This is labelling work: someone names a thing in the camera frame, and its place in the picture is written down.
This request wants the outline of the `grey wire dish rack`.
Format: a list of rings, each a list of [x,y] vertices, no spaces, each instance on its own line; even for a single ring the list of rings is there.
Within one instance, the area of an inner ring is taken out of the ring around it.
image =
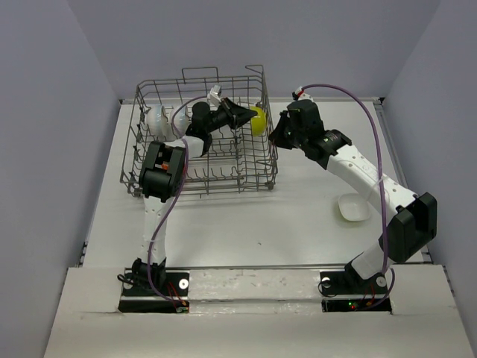
[[[190,160],[185,195],[210,195],[244,191],[272,190],[277,176],[277,150],[268,141],[274,129],[265,70],[259,64],[247,65],[240,75],[222,75],[212,66],[189,67],[180,78],[147,79],[136,85],[135,96],[124,141],[120,182],[134,198],[142,195],[139,174],[148,146],[155,139],[173,141],[170,113],[173,107],[184,105],[192,114],[192,105],[205,100],[211,88],[221,85],[221,96],[239,106],[260,107],[267,118],[263,135],[254,137],[250,122],[241,128],[227,126],[212,132],[212,144],[207,154]],[[153,136],[146,116],[154,105],[162,105],[168,124],[165,137]]]

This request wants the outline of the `lime green bowl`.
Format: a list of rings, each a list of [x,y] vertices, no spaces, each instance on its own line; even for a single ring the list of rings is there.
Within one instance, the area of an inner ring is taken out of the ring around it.
[[[250,109],[256,112],[256,115],[250,120],[251,133],[254,137],[261,136],[267,127],[266,114],[260,107],[251,106]]]

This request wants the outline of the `white round bowl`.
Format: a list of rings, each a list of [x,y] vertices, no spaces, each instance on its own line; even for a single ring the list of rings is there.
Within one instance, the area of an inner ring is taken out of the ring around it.
[[[162,105],[154,105],[150,108],[146,116],[146,124],[153,136],[166,136],[168,120]]]
[[[173,107],[169,116],[173,134],[176,137],[181,137],[187,131],[190,124],[190,117],[187,107],[183,107],[180,110]]]

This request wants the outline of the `white square bowl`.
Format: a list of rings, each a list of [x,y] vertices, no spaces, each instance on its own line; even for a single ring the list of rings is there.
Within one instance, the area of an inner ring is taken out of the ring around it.
[[[343,194],[338,198],[341,216],[349,222],[363,222],[370,218],[369,204],[356,193]]]

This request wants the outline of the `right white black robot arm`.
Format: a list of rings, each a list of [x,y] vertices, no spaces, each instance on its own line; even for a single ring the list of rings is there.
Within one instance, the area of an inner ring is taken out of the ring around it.
[[[302,150],[308,159],[349,184],[385,220],[385,233],[346,265],[343,283],[349,291],[362,291],[373,276],[395,263],[405,263],[436,237],[436,198],[380,177],[350,138],[339,130],[325,129],[313,101],[289,104],[269,140],[278,148]]]

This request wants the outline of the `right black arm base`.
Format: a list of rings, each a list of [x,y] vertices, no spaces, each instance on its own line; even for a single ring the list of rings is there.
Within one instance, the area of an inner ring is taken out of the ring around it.
[[[324,313],[391,313],[390,287],[383,273],[362,279],[350,264],[320,272],[317,284]]]

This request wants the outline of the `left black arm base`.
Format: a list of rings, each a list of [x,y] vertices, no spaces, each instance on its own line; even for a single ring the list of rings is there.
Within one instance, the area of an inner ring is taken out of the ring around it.
[[[118,309],[122,313],[184,314],[189,312],[190,273],[170,270],[165,263],[136,259],[117,275],[121,283]]]

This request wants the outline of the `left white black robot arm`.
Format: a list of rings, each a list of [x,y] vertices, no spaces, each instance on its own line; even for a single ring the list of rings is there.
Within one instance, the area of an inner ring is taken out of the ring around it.
[[[247,124],[258,113],[228,98],[220,99],[212,110],[206,101],[192,106],[191,123],[173,142],[153,141],[139,174],[145,205],[145,224],[141,254],[132,264],[132,283],[150,295],[161,292],[166,282],[165,234],[167,219],[186,182],[189,161],[207,154],[212,132],[227,126]]]

